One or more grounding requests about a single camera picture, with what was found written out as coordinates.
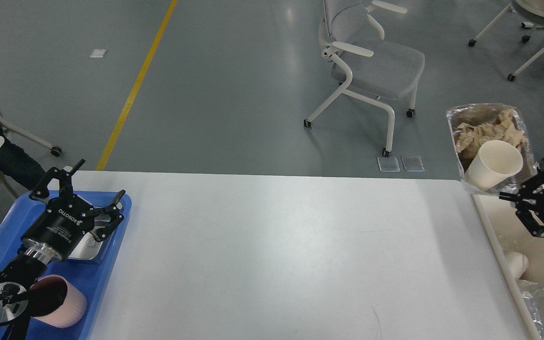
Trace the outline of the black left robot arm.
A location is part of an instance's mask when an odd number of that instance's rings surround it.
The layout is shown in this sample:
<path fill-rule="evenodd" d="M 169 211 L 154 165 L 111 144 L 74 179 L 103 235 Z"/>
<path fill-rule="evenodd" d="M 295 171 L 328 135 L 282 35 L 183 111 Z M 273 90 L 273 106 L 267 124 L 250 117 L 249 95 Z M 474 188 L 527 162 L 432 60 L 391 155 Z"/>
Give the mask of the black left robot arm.
<path fill-rule="evenodd" d="M 91 235 L 104 242 L 124 220 L 117 192 L 108 206 L 93 206 L 73 191 L 71 170 L 51 168 L 29 193 L 45 209 L 21 236 L 23 252 L 0 271 L 0 327 L 5 340 L 24 340 L 30 321 L 39 319 L 56 328 L 78 323 L 88 299 L 61 275 L 45 275 L 47 266 L 66 261 L 82 239 Z"/>

